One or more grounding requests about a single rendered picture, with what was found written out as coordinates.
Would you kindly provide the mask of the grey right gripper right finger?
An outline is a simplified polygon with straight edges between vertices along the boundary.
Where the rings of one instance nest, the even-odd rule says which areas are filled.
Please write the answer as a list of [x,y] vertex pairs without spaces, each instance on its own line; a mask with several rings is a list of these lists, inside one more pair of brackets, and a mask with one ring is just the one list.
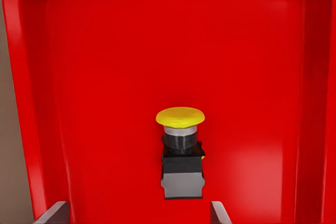
[[211,224],[232,224],[232,221],[220,201],[211,201]]

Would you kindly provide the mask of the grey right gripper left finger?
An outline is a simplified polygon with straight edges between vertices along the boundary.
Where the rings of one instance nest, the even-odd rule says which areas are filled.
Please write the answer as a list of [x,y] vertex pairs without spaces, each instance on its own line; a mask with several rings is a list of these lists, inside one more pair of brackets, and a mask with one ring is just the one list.
[[69,202],[56,202],[35,220],[33,224],[70,224]]

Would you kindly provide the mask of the yellow mushroom push button switch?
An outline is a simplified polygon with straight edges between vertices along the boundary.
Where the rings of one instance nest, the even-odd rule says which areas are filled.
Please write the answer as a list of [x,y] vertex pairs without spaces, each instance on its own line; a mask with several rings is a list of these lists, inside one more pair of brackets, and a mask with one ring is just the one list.
[[165,199],[203,197],[205,152],[197,126],[204,120],[201,110],[190,107],[168,108],[156,115],[156,122],[164,128],[161,186]]

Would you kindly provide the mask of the red plastic tray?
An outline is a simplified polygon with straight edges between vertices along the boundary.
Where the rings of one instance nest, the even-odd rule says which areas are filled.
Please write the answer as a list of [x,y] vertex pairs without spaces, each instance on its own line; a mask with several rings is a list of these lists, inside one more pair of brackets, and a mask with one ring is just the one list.
[[[336,224],[336,0],[3,0],[35,218]],[[201,110],[201,199],[156,115]]]

